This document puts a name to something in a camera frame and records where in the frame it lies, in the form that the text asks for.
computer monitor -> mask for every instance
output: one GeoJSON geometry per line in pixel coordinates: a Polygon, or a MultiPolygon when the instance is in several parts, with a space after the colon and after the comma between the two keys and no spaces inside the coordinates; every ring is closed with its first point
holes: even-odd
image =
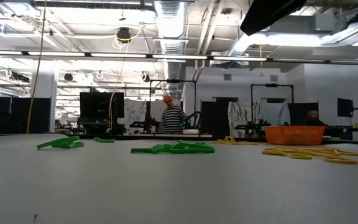
{"type": "Polygon", "coordinates": [[[338,98],[337,101],[337,115],[340,117],[353,117],[353,101],[338,98]]]}
{"type": "MultiPolygon", "coordinates": [[[[80,93],[81,118],[107,119],[112,93],[80,93]]],[[[124,93],[114,93],[111,111],[116,118],[124,117],[124,93]]]]}

person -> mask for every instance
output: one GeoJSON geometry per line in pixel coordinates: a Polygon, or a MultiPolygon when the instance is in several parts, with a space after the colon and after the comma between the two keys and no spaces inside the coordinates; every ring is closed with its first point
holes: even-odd
{"type": "Polygon", "coordinates": [[[303,123],[305,126],[325,126],[323,122],[318,119],[318,111],[317,110],[309,110],[308,118],[303,123]]]}
{"type": "Polygon", "coordinates": [[[164,133],[183,134],[182,121],[186,118],[185,112],[183,112],[180,106],[173,103],[173,99],[170,95],[165,95],[163,100],[167,105],[161,119],[164,125],[164,133]]]}

workbench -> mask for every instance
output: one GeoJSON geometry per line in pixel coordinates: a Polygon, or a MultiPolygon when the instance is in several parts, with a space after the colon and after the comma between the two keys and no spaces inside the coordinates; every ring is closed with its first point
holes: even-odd
{"type": "Polygon", "coordinates": [[[0,136],[0,223],[358,223],[358,165],[267,156],[266,145],[131,154],[174,141],[83,139],[77,149],[36,148],[63,137],[0,136]]]}

orange basket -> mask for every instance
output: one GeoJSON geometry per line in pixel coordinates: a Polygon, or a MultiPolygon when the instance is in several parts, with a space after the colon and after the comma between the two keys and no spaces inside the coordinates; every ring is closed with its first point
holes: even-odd
{"type": "Polygon", "coordinates": [[[265,127],[267,142],[281,145],[320,145],[325,126],[265,127]]]}

green 3d printed part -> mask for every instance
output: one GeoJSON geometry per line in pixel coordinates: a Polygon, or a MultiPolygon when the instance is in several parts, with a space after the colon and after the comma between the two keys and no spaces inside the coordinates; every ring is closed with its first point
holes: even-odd
{"type": "Polygon", "coordinates": [[[97,142],[105,142],[105,143],[114,143],[114,142],[116,142],[115,139],[100,139],[99,137],[95,137],[95,138],[93,138],[93,140],[95,140],[97,142]]]}
{"type": "Polygon", "coordinates": [[[155,145],[151,148],[133,148],[131,153],[151,153],[157,154],[161,152],[167,152],[172,154],[192,154],[192,153],[214,153],[215,148],[207,145],[205,142],[198,142],[195,144],[185,143],[178,141],[175,144],[162,144],[155,145]]]}
{"type": "Polygon", "coordinates": [[[37,146],[37,149],[42,149],[48,146],[51,147],[59,147],[59,148],[64,148],[64,149],[71,149],[74,147],[83,147],[84,143],[80,140],[80,137],[78,136],[74,136],[74,137],[69,137],[69,138],[61,138],[61,139],[57,139],[57,140],[53,140],[53,141],[49,141],[49,142],[45,142],[43,144],[39,144],[37,146]]]}

